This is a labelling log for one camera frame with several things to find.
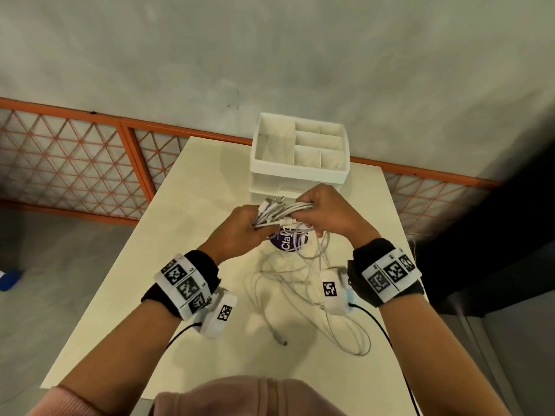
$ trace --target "table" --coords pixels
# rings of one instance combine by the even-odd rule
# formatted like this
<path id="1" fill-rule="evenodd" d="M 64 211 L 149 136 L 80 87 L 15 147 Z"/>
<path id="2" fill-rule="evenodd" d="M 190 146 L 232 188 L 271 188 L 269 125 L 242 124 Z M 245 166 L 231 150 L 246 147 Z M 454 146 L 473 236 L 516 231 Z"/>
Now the table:
<path id="1" fill-rule="evenodd" d="M 249 202 L 249 152 L 249 146 L 228 142 L 201 138 L 188 141 L 42 388 L 58 384 L 137 306 L 153 283 L 154 274 L 177 252 L 198 247 L 234 207 Z M 342 194 L 384 237 L 409 251 L 379 167 L 352 163 Z M 215 378 L 249 374 L 301 379 L 350 415 L 412 415 L 414 410 L 395 355 L 379 328 L 362 312 L 356 310 L 352 315 L 370 334 L 372 349 L 365 357 L 350 356 L 310 326 L 280 289 L 268 284 L 264 286 L 267 317 L 287 337 L 288 345 L 275 342 L 245 292 L 247 275 L 256 272 L 260 256 L 273 248 L 265 242 L 220 266 L 221 285 L 239 297 L 222 337 L 211 340 L 193 330 L 186 332 L 164 354 L 142 397 L 153 399 L 160 391 L 188 391 Z M 332 235 L 331 265 L 344 265 L 351 257 L 347 240 Z M 361 304 L 381 321 L 377 310 Z M 307 312 L 320 319 L 323 314 L 315 307 Z M 334 322 L 334 328 L 339 337 L 352 337 L 341 321 Z"/>

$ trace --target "black cable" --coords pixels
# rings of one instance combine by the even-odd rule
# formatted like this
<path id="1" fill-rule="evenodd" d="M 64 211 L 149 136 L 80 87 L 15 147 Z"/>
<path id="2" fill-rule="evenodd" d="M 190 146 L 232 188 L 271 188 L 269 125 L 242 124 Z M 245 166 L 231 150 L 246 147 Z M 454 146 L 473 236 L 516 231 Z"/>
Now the black cable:
<path id="1" fill-rule="evenodd" d="M 378 327 L 380 328 L 380 330 L 382 330 L 382 333 L 384 334 L 385 338 L 386 338 L 387 341 L 389 342 L 389 345 L 391 346 L 391 349 L 393 350 L 393 345 L 392 345 L 392 343 L 391 343 L 391 340 L 389 340 L 389 336 L 388 336 L 387 333 L 385 332 L 385 329 L 382 327 L 382 325 L 380 324 L 380 322 L 376 319 L 376 317 L 374 317 L 370 312 L 368 312 L 368 311 L 365 310 L 364 308 L 358 306 L 357 304 L 354 304 L 354 303 L 349 302 L 349 306 L 350 306 L 350 307 L 353 307 L 353 308 L 358 308 L 358 309 L 360 309 L 361 311 L 366 312 L 366 313 L 370 316 L 370 318 L 373 319 L 374 322 L 375 322 L 376 324 L 378 324 Z M 420 412 L 418 411 L 418 406 L 416 405 L 415 397 L 414 397 L 413 394 L 412 394 L 411 388 L 408 386 L 408 382 L 407 382 L 407 378 L 405 377 L 405 374 L 403 374 L 403 378 L 405 378 L 405 384 L 407 385 L 408 393 L 409 393 L 410 396 L 411 396 L 411 401 L 412 401 L 412 405 L 413 405 L 414 408 L 415 408 L 415 412 L 416 412 L 416 414 L 417 414 L 418 416 L 420 416 Z"/>
<path id="2" fill-rule="evenodd" d="M 202 326 L 202 325 L 203 325 L 202 323 L 194 323 L 194 324 L 191 324 L 190 326 L 185 327 L 183 330 L 181 330 L 179 333 L 177 333 L 173 339 L 170 340 L 170 342 L 169 342 L 168 345 L 166 346 L 166 349 L 165 349 L 165 350 L 168 350 L 168 347 L 170 347 L 171 344 L 172 344 L 173 342 L 175 342 L 175 340 L 177 339 L 177 337 L 179 337 L 180 335 L 182 335 L 182 334 L 183 334 L 184 332 L 186 332 L 188 329 L 190 329 L 191 327 L 200 327 L 200 326 Z"/>

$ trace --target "purple round label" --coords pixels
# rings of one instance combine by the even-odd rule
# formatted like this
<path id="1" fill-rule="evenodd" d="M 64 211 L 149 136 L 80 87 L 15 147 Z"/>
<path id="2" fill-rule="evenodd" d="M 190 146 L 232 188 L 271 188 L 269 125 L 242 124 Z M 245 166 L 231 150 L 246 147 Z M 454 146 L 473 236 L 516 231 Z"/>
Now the purple round label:
<path id="1" fill-rule="evenodd" d="M 308 233 L 294 234 L 283 231 L 270 237 L 270 242 L 281 251 L 295 251 L 295 248 L 301 250 L 308 240 Z"/>

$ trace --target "black and white square marker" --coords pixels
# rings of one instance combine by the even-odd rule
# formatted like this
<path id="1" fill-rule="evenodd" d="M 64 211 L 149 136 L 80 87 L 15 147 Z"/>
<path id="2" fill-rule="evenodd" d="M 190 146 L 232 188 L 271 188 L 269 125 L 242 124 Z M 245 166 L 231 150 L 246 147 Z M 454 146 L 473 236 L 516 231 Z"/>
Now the black and white square marker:
<path id="1" fill-rule="evenodd" d="M 335 282 L 322 282 L 324 296 L 337 296 Z"/>
<path id="2" fill-rule="evenodd" d="M 177 290 L 183 296 L 183 299 L 187 302 L 192 296 L 195 296 L 200 290 L 199 285 L 196 283 L 195 279 L 192 277 L 186 278 L 183 282 L 177 285 Z"/>
<path id="3" fill-rule="evenodd" d="M 195 314 L 200 308 L 204 306 L 204 297 L 202 292 L 195 296 L 191 302 L 189 302 L 189 309 L 191 314 Z"/>
<path id="4" fill-rule="evenodd" d="M 163 272 L 163 275 L 168 280 L 168 282 L 171 283 L 172 286 L 175 286 L 178 281 L 180 281 L 187 275 L 187 272 L 183 269 L 182 266 L 176 264 L 170 269 Z"/>
<path id="5" fill-rule="evenodd" d="M 385 275 L 381 271 L 378 271 L 371 275 L 368 278 L 368 283 L 370 284 L 370 286 L 372 286 L 377 294 L 391 285 L 389 280 L 387 280 L 387 277 L 385 277 Z"/>
<path id="6" fill-rule="evenodd" d="M 406 254 L 402 255 L 401 257 L 398 258 L 398 260 L 401 262 L 401 264 L 403 265 L 403 267 L 405 267 L 407 269 L 407 271 L 410 273 L 411 271 L 413 271 L 416 267 L 414 266 L 414 264 L 412 263 L 411 259 L 407 257 Z"/>
<path id="7" fill-rule="evenodd" d="M 395 283 L 408 274 L 403 266 L 397 261 L 393 261 L 391 264 L 386 265 L 384 267 L 384 271 Z"/>
<path id="8" fill-rule="evenodd" d="M 222 320 L 222 321 L 227 321 L 227 319 L 229 318 L 229 314 L 232 313 L 232 307 L 228 306 L 228 305 L 224 305 L 221 308 L 220 313 L 218 314 L 218 320 Z"/>
<path id="9" fill-rule="evenodd" d="M 175 263 L 177 263 L 177 261 L 175 259 L 172 259 L 168 264 L 164 266 L 162 270 L 160 270 L 160 273 L 167 272 L 168 270 L 170 270 L 171 267 L 175 265 Z"/>

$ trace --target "hand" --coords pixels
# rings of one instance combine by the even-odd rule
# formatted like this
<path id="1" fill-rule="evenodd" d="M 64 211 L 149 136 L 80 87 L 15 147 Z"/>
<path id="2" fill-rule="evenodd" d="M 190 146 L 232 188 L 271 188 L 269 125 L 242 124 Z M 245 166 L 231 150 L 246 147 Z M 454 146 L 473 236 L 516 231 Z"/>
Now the hand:
<path id="1" fill-rule="evenodd" d="M 294 212 L 291 217 L 312 226 L 319 238 L 324 231 L 338 233 L 346 237 L 353 248 L 359 248 L 380 237 L 380 233 L 331 185 L 318 184 L 297 201 L 314 203 L 312 209 Z"/>
<path id="2" fill-rule="evenodd" d="M 232 214 L 197 250 L 206 253 L 216 265 L 246 254 L 279 229 L 279 226 L 253 229 L 252 224 L 257 215 L 258 206 L 245 205 L 234 208 Z"/>

